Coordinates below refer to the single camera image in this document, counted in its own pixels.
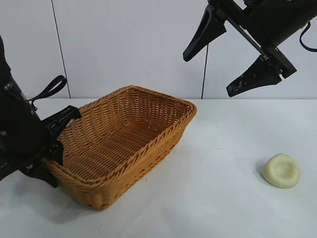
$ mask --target screw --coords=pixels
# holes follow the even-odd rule
[[[26,169],[28,170],[30,170],[31,168],[33,168],[33,165],[26,166]]]
[[[4,164],[0,165],[0,169],[2,169],[3,167],[7,166],[8,162],[5,162]]]
[[[13,87],[13,83],[9,82],[3,88],[5,91],[9,91],[12,87]]]

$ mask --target metal rod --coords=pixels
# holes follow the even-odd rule
[[[261,55],[265,56],[265,52],[262,48],[238,25],[236,24],[230,17],[227,18],[230,24],[248,41],[251,45],[256,48]]]

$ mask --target woven basket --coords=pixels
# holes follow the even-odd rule
[[[128,86],[80,109],[61,134],[63,166],[43,159],[80,203],[103,210],[156,166],[178,143],[196,106]]]

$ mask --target white wall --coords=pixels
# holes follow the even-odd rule
[[[96,98],[130,84],[199,98],[206,51],[182,53],[206,0],[53,0],[73,98]]]
[[[50,0],[2,0],[0,34],[12,76],[27,97],[64,75]],[[55,97],[67,98],[67,88]]]
[[[242,6],[243,0],[237,0]],[[239,77],[259,53],[229,24],[227,33],[209,45],[204,98],[228,98],[226,86]],[[297,72],[280,84],[254,89],[234,98],[317,99],[317,54],[306,51],[299,43],[302,29],[279,48],[297,68]],[[304,36],[304,42],[317,48],[317,18]]]

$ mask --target black cable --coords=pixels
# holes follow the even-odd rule
[[[301,33],[301,36],[299,37],[299,42],[301,43],[301,45],[304,47],[305,50],[310,51],[310,52],[317,52],[317,48],[310,48],[310,47],[306,46],[302,41],[302,37],[309,30],[310,27],[311,27],[311,22],[309,21],[306,28],[303,30],[303,32]]]

